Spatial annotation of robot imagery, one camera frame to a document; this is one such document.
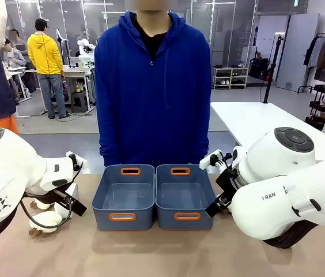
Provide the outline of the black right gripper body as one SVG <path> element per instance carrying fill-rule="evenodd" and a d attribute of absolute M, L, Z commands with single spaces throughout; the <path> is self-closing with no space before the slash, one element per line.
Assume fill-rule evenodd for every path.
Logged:
<path fill-rule="evenodd" d="M 236 169 L 232 166 L 228 166 L 216 179 L 216 184 L 222 189 L 222 193 L 217 196 L 216 202 L 228 203 L 233 199 L 238 186 L 236 183 L 236 178 L 238 177 Z"/>

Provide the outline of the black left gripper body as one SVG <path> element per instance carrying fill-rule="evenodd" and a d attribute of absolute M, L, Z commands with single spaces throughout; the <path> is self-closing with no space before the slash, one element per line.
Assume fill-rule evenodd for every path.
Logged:
<path fill-rule="evenodd" d="M 62 190 L 54 189 L 52 191 L 52 199 L 55 203 L 58 203 L 60 206 L 73 205 L 72 197 Z"/>

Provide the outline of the person's right forearm blue sleeve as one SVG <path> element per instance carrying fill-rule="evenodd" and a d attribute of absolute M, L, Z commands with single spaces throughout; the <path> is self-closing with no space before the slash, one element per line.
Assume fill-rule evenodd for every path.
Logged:
<path fill-rule="evenodd" d="M 98 118 L 98 123 L 100 155 L 104 159 L 105 167 L 120 164 L 119 144 L 113 116 L 101 115 Z"/>

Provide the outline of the person's left forearm blue sleeve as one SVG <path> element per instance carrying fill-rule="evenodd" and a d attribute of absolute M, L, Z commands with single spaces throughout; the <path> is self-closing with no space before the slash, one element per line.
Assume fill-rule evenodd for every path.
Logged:
<path fill-rule="evenodd" d="M 207 155 L 209 149 L 209 118 L 210 113 L 206 113 L 198 117 L 196 121 L 194 134 L 192 135 L 191 154 L 188 160 L 191 164 L 199 164 L 201 159 Z"/>

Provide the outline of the white side table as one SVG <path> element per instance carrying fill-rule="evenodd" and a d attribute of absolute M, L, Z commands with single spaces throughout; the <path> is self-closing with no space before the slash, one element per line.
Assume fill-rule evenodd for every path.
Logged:
<path fill-rule="evenodd" d="M 272 103 L 212 102 L 211 107 L 241 146 L 249 148 L 269 130 L 293 127 L 312 139 L 316 160 L 325 160 L 325 134 Z"/>

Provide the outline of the grey plastic stool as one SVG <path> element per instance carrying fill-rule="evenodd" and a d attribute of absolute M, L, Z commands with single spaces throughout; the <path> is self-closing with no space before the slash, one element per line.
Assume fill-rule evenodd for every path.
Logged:
<path fill-rule="evenodd" d="M 72 113 L 85 113 L 88 111 L 88 104 L 86 101 L 86 93 L 73 92 L 71 94 L 71 112 Z"/>

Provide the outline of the wooden shoe rack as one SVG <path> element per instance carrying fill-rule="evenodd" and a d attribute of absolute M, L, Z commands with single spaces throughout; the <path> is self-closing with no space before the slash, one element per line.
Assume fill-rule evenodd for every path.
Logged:
<path fill-rule="evenodd" d="M 247 86 L 248 68 L 225 68 L 216 65 L 213 71 L 214 89 L 244 89 Z"/>

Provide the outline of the person in blue hoodie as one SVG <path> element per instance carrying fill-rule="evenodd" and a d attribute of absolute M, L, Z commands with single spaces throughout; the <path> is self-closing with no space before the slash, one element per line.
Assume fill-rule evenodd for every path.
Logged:
<path fill-rule="evenodd" d="M 175 13 L 128 11 L 95 49 L 97 121 L 116 124 L 120 164 L 187 164 L 210 113 L 210 47 Z"/>

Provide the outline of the black bags pile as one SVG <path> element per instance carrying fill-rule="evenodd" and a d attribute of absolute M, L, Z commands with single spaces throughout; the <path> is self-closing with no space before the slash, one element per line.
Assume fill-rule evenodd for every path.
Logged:
<path fill-rule="evenodd" d="M 269 73 L 270 61 L 268 58 L 253 58 L 250 60 L 248 75 L 266 81 Z"/>

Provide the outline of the black trolley cart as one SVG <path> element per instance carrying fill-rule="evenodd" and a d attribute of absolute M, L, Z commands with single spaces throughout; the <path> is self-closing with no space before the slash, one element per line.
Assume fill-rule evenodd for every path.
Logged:
<path fill-rule="evenodd" d="M 315 97 L 309 103 L 311 111 L 305 118 L 305 122 L 317 130 L 322 130 L 325 125 L 325 85 L 307 86 L 307 88 L 315 93 Z"/>

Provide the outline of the black tripod pole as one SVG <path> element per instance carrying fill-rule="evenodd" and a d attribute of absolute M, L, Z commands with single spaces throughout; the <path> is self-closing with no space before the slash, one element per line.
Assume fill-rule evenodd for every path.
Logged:
<path fill-rule="evenodd" d="M 264 99 L 263 99 L 264 104 L 268 104 L 269 93 L 270 93 L 271 84 L 272 84 L 272 81 L 273 81 L 274 69 L 276 67 L 276 62 L 277 62 L 277 58 L 278 58 L 278 52 L 279 52 L 279 49 L 280 49 L 280 45 L 281 45 L 282 41 L 284 40 L 285 33 L 284 32 L 276 32 L 274 34 L 274 37 L 277 38 L 277 41 L 276 41 L 276 44 L 275 44 L 275 51 L 274 51 L 273 61 L 272 61 L 271 66 L 270 66 L 270 75 L 269 75 L 269 79 L 267 81 L 266 92 L 265 92 L 265 96 L 264 96 Z"/>

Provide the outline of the white background desk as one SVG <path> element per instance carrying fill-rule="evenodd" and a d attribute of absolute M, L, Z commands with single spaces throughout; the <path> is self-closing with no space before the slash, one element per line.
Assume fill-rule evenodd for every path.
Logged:
<path fill-rule="evenodd" d="M 63 89 L 65 94 L 65 105 L 71 108 L 71 94 L 73 92 L 84 91 L 86 93 L 86 101 L 88 104 L 88 111 L 79 113 L 83 115 L 90 114 L 96 107 L 95 104 L 95 81 L 94 81 L 94 68 L 85 72 L 79 67 L 70 68 L 65 66 L 64 69 L 65 81 L 63 81 Z"/>

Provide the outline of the man in yellow hoodie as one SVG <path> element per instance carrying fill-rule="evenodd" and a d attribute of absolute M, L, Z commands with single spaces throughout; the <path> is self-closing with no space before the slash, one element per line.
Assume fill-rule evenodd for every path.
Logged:
<path fill-rule="evenodd" d="M 63 63 L 55 40 L 47 35 L 47 21 L 38 18 L 35 21 L 36 32 L 27 41 L 28 55 L 36 68 L 37 77 L 44 103 L 48 111 L 48 118 L 55 118 L 52 106 L 51 94 L 55 95 L 59 119 L 70 116 L 65 108 L 65 96 L 63 93 Z"/>

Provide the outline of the seated person in grey top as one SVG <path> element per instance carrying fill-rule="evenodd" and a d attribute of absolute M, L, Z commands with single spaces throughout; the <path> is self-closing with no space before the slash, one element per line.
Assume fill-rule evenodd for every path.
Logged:
<path fill-rule="evenodd" d="M 5 52 L 4 52 L 4 61 L 11 68 L 24 67 L 23 69 L 17 70 L 17 72 L 21 72 L 20 74 L 12 77 L 13 81 L 16 83 L 17 89 L 20 89 L 26 96 L 30 96 L 30 92 L 28 88 L 25 86 L 22 77 L 25 73 L 25 66 L 27 64 L 26 60 L 22 56 L 22 53 L 14 48 L 8 38 L 5 40 Z"/>

